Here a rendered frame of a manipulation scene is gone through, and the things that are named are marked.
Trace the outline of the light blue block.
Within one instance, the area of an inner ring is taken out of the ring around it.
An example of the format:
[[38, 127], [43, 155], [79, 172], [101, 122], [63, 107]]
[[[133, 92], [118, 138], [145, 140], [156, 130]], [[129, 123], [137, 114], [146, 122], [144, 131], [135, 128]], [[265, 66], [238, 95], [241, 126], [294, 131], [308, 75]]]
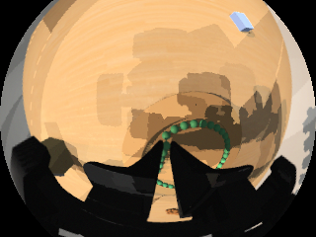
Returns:
[[240, 32], [250, 32], [254, 29], [244, 13], [234, 11], [229, 17], [230, 20], [233, 20], [233, 23], [236, 24], [236, 27], [240, 29]]

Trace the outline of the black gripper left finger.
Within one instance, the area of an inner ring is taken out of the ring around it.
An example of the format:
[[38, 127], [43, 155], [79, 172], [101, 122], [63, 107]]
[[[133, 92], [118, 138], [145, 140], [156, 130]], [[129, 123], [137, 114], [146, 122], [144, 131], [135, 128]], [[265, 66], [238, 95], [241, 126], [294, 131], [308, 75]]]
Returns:
[[139, 158], [138, 162], [129, 167], [92, 161], [83, 163], [83, 170], [86, 171], [92, 186], [104, 187], [106, 190], [127, 194], [130, 197], [142, 197], [143, 204], [145, 204], [143, 212], [149, 213], [147, 216], [149, 218], [162, 154], [163, 141], [158, 141], [147, 151], [145, 157]]

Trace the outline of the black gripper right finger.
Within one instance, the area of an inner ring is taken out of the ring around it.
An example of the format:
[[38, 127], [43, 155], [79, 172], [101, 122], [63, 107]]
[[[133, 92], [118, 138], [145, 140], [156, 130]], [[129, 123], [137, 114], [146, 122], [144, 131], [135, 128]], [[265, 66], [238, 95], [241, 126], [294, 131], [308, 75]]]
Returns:
[[206, 166], [175, 141], [171, 141], [170, 163], [173, 169], [171, 174], [174, 178], [179, 218], [193, 217], [191, 213], [206, 201], [214, 190], [250, 177], [254, 167], [244, 165], [234, 169], [232, 167], [232, 169], [216, 170]]

